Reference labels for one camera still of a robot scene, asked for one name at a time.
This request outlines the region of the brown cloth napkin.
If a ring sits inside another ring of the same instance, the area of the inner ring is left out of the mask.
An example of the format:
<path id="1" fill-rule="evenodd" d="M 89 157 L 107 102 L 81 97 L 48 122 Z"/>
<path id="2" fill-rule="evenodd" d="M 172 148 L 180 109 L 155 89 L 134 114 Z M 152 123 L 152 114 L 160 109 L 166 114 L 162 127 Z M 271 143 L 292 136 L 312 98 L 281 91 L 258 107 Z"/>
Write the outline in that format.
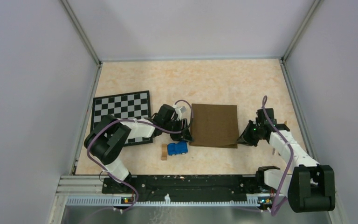
<path id="1" fill-rule="evenodd" d="M 236 105 L 192 104 L 191 146 L 237 148 L 239 137 Z"/>

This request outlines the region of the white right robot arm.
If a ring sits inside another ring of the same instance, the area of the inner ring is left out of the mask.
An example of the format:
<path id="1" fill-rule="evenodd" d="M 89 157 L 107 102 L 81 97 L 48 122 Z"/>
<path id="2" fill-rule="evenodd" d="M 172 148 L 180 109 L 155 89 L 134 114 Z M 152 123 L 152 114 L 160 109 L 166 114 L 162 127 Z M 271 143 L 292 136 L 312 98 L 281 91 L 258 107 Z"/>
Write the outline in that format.
<path id="1" fill-rule="evenodd" d="M 272 108 L 259 109 L 237 142 L 256 147 L 265 140 L 286 162 L 286 168 L 260 167 L 255 187 L 260 192 L 275 189 L 284 195 L 296 213 L 332 211 L 336 207 L 335 173 L 309 156 L 295 140 L 286 124 L 278 124 Z"/>

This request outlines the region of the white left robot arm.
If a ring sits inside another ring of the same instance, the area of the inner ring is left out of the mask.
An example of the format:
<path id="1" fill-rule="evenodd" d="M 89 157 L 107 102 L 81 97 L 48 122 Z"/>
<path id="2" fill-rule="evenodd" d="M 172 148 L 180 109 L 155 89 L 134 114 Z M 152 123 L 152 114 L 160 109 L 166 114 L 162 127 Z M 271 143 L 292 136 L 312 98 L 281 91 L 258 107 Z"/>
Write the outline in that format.
<path id="1" fill-rule="evenodd" d="M 164 104 L 157 113 L 145 119 L 121 119 L 106 115 L 85 138 L 83 145 L 88 157 L 114 177 L 113 187 L 125 193 L 131 187 L 128 178 L 131 174 L 119 158 L 125 144 L 130 139 L 153 139 L 162 133 L 168 133 L 173 141 L 193 141 L 190 127 L 194 115 L 186 119 L 183 117 L 184 112 L 184 106 Z"/>

